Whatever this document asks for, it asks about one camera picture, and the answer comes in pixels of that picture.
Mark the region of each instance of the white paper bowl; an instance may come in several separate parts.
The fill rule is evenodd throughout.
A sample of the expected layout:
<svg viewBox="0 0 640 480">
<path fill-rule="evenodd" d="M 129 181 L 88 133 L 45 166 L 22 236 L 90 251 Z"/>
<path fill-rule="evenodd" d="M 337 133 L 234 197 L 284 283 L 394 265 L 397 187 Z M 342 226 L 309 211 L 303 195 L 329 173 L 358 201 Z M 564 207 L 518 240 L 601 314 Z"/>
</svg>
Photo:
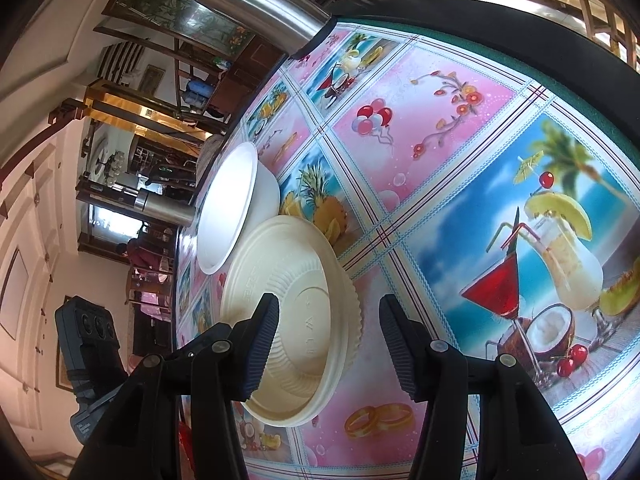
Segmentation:
<svg viewBox="0 0 640 480">
<path fill-rule="evenodd" d="M 222 161 L 202 205 L 198 264 L 213 274 L 231 255 L 238 238 L 278 214 L 278 181 L 258 160 L 251 142 L 236 146 Z"/>
<path fill-rule="evenodd" d="M 280 301 L 280 321 L 260 387 L 244 404 L 271 426 L 299 426 L 329 402 L 353 362 L 362 332 L 360 302 L 324 235 L 277 216 L 238 244 L 220 320 L 251 317 L 262 294 Z"/>
</svg>

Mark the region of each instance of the red cocktail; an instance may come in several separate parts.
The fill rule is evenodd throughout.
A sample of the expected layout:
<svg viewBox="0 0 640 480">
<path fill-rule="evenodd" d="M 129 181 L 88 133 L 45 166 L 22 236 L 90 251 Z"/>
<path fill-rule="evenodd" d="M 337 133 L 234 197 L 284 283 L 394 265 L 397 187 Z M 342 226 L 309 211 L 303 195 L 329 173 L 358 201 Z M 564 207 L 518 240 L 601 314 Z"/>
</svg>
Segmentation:
<svg viewBox="0 0 640 480">
<path fill-rule="evenodd" d="M 460 295 L 505 319 L 518 317 L 518 257 L 507 254 L 465 288 Z"/>
</svg>

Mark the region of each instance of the framed picture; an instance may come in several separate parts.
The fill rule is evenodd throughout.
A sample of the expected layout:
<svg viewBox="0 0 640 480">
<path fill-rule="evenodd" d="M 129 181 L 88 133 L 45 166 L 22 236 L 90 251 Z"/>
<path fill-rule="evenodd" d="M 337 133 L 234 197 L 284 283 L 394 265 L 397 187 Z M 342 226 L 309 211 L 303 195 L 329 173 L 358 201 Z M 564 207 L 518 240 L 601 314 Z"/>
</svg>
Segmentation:
<svg viewBox="0 0 640 480">
<path fill-rule="evenodd" d="M 65 303 L 70 299 L 71 296 L 65 296 Z M 71 381 L 66 376 L 65 360 L 60 351 L 60 343 L 57 344 L 56 349 L 56 387 L 68 392 L 73 392 L 74 390 Z"/>
<path fill-rule="evenodd" d="M 102 12 L 236 60 L 254 34 L 195 0 L 109 0 Z"/>
<path fill-rule="evenodd" d="M 4 276 L 2 292 L 0 292 L 0 325 L 14 340 L 18 335 L 22 300 L 28 281 L 27 267 L 24 265 L 20 249 L 16 248 Z"/>
<path fill-rule="evenodd" d="M 164 77 L 164 72 L 164 68 L 147 65 L 145 73 L 143 73 L 142 79 L 140 80 L 140 85 L 138 85 L 138 91 L 144 94 L 155 95 Z"/>
</svg>

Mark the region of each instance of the wooden railing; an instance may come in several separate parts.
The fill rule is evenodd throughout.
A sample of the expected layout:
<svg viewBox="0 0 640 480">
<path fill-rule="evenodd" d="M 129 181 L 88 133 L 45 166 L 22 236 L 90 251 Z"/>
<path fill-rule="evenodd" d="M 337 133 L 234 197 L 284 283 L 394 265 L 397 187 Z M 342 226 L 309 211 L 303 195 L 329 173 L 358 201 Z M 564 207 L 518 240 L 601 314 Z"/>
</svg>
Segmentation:
<svg viewBox="0 0 640 480">
<path fill-rule="evenodd" d="M 50 139 L 71 121 L 82 119 L 86 106 L 75 99 L 65 99 L 60 106 L 49 114 L 49 126 L 29 139 L 0 168 L 0 190 L 6 178 L 38 146 Z"/>
</svg>

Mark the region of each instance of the red shirt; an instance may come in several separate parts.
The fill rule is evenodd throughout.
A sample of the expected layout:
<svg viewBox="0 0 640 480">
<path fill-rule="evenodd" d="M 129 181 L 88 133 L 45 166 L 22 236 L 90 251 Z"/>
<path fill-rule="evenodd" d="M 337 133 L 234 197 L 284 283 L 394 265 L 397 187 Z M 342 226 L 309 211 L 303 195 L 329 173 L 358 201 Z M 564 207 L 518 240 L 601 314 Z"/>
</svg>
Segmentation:
<svg viewBox="0 0 640 480">
<path fill-rule="evenodd" d="M 134 267 L 141 267 L 142 269 L 160 269 L 161 256 L 153 254 L 151 251 L 147 251 L 145 248 L 140 247 L 138 240 L 132 238 L 127 242 L 127 257 L 129 262 Z"/>
</svg>

